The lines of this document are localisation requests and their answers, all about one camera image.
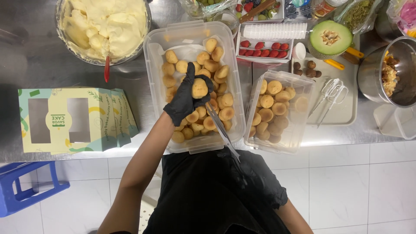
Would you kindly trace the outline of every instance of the red strawberry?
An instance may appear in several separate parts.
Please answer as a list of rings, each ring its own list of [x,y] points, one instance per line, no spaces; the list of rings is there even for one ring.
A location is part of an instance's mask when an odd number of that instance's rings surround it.
[[[279,54],[279,51],[272,50],[272,51],[270,51],[269,57],[270,58],[276,58],[278,54]]]
[[[254,53],[254,50],[247,50],[244,56],[252,56]]]
[[[242,12],[242,11],[243,11],[243,5],[241,5],[241,4],[237,4],[237,6],[235,7],[235,10],[236,10],[237,12]]]
[[[289,49],[289,45],[287,43],[284,43],[280,46],[280,49],[281,50],[287,50],[287,49]]]
[[[253,2],[247,3],[246,5],[244,5],[244,10],[247,11],[247,12],[250,12],[251,9],[253,9],[253,5],[254,5]]]
[[[260,57],[260,54],[261,54],[261,50],[255,50],[253,57]]]
[[[263,50],[261,52],[260,57],[267,57],[267,56],[269,56],[269,54],[270,54],[270,50]]]
[[[280,43],[278,42],[273,43],[272,50],[278,50],[278,49],[280,49]]]
[[[240,45],[242,47],[249,48],[251,46],[251,43],[249,41],[242,41],[240,42]]]
[[[263,47],[264,47],[264,42],[258,42],[254,48],[255,48],[256,50],[259,50],[259,49],[261,49],[261,48],[263,48]]]
[[[287,52],[285,50],[282,50],[279,52],[279,54],[277,55],[277,58],[284,58],[287,56]]]
[[[239,56],[244,56],[244,54],[247,52],[247,50],[245,50],[245,49],[240,49],[239,51],[238,51],[238,55]]]

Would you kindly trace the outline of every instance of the gloved hand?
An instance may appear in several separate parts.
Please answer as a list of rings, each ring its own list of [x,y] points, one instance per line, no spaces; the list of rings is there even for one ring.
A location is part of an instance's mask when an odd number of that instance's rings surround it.
[[[287,203],[286,188],[280,185],[263,157],[246,150],[237,150],[237,152],[240,154],[241,172],[244,179],[247,181],[247,185],[244,189],[253,189],[260,194],[263,194],[264,199],[266,199],[274,209],[278,209],[280,206],[285,205]],[[231,155],[231,152],[229,150],[221,151],[218,156],[229,162],[232,176],[241,184],[241,175],[234,164],[234,158]]]
[[[208,87],[208,94],[200,99],[192,98],[192,85],[195,78],[201,78],[205,80],[205,83]],[[175,127],[181,125],[181,121],[192,112],[195,111],[195,108],[204,106],[206,102],[211,100],[210,93],[214,90],[214,84],[211,79],[205,75],[196,75],[195,76],[195,66],[193,63],[188,62],[188,70],[186,76],[183,79],[181,85],[179,86],[176,95],[173,97],[172,101],[168,103],[163,110],[171,117]]]

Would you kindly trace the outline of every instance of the person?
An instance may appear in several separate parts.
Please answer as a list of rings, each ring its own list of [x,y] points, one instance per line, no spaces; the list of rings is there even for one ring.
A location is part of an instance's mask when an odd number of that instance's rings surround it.
[[[212,81],[194,73],[190,62],[176,95],[127,165],[97,234],[138,233],[141,198],[160,160],[160,197],[143,233],[313,234],[260,155],[238,150],[241,170],[228,148],[162,157],[175,126],[210,100]],[[195,78],[208,87],[201,99],[192,98]]]

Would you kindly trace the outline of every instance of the white tray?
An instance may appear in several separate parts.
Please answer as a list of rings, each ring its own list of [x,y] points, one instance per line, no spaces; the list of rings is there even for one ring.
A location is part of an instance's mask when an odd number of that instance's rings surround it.
[[[325,83],[329,79],[339,78],[344,85],[348,88],[348,94],[346,95],[344,101],[341,104],[334,104],[328,114],[326,115],[322,125],[326,126],[338,126],[338,125],[350,125],[357,118],[357,101],[358,101],[358,88],[357,88],[357,72],[358,65],[353,65],[350,62],[346,61],[341,56],[336,57],[334,60],[343,64],[345,66],[344,70],[339,70],[323,60],[314,58],[311,54],[306,53],[304,60],[292,59],[292,73],[293,73],[293,63],[299,62],[301,70],[303,71],[302,77],[305,76],[306,63],[312,60],[316,63],[315,70],[321,71],[322,76],[319,78],[312,78],[316,81],[315,90],[311,95],[311,103],[309,105],[309,112],[316,106],[316,104],[323,98],[321,93],[322,88],[325,86]],[[315,110],[315,112],[309,117],[306,124],[307,125],[317,125],[322,117],[324,116],[326,110],[328,109],[330,102],[327,100],[323,101],[321,105]]]

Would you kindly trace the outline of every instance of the metal table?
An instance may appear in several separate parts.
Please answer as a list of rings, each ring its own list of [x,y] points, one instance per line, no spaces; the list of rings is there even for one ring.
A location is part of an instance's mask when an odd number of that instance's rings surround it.
[[[105,83],[103,67],[87,64],[73,56],[58,38],[54,23],[56,0],[4,0],[0,2],[0,162],[28,162],[132,156],[155,123],[144,56],[111,67]],[[180,22],[184,10],[178,1],[149,2],[152,28]],[[374,33],[362,35],[362,52],[368,54],[385,42]],[[266,71],[251,63],[239,62],[240,82],[247,103],[252,80]],[[275,70],[289,70],[283,64]],[[106,152],[51,155],[48,152],[23,153],[17,89],[93,86],[125,90],[140,134],[132,143]],[[359,95],[358,116],[347,127],[307,127],[302,146],[360,144],[401,141],[380,134],[373,118],[379,104]],[[244,148],[242,142],[238,148]]]

